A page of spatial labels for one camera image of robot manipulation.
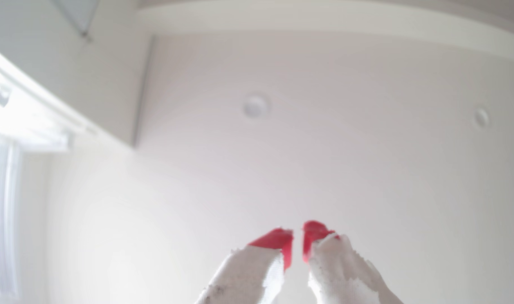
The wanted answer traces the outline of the gripper finger red white tape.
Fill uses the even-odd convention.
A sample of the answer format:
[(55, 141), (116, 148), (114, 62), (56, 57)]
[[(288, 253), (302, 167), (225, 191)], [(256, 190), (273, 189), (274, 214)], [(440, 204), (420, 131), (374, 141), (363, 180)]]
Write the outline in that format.
[(402, 303), (346, 234), (318, 221), (303, 225), (303, 260), (317, 303)]
[(195, 303), (274, 303), (292, 263), (294, 232), (275, 228), (232, 250)]

